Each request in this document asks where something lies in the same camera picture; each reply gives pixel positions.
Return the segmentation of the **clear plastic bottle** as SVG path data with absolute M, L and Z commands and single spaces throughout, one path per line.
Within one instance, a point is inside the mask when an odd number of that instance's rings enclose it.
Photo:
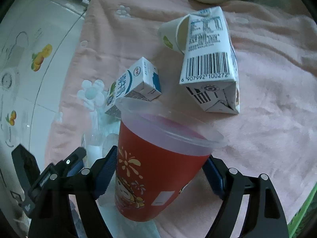
M 112 146 L 118 145 L 120 121 L 118 118 L 95 110 L 90 112 L 91 127 L 82 136 L 86 150 L 84 165 L 91 168 L 96 160 L 104 158 Z

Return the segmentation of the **red paper cup with lid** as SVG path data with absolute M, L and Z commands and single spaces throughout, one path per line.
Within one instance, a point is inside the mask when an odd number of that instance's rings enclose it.
M 119 98 L 115 201 L 126 218 L 155 218 L 191 182 L 210 154 L 226 145 L 210 125 L 154 102 Z

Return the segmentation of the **green mesh waste basket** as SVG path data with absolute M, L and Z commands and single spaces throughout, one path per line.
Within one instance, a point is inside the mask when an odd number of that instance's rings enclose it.
M 316 217 L 316 184 L 307 199 L 288 224 L 289 237 L 300 237 L 309 229 Z

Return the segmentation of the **pink fleece blanket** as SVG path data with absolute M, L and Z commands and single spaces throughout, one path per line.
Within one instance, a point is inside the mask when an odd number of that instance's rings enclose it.
M 221 132 L 215 155 L 247 175 L 267 173 L 291 221 L 316 184 L 316 23 L 300 0 L 230 1 L 211 40 L 229 31 L 239 79 L 221 87 L 217 52 L 186 61 L 160 40 L 158 28 L 205 9 L 188 0 L 91 0 L 52 124 L 45 161 L 58 162 L 90 127 L 77 92 L 100 79 L 109 89 L 141 57 L 158 69 L 156 102 Z

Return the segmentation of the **white green milk carton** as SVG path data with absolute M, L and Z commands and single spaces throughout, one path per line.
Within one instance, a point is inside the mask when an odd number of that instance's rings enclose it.
M 116 100 L 121 97 L 152 101 L 161 95 L 157 68 L 145 57 L 136 61 L 110 87 L 105 100 L 105 113 L 120 118 Z

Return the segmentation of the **large barcode milk carton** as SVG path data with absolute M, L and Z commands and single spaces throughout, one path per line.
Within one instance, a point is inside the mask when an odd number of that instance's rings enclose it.
M 238 63 L 221 7 L 189 14 L 180 85 L 205 112 L 240 113 Z

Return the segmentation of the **white paper cup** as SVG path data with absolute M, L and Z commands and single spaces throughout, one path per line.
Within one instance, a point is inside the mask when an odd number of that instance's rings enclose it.
M 158 36 L 163 44 L 176 52 L 184 54 L 188 32 L 189 15 L 163 23 Z

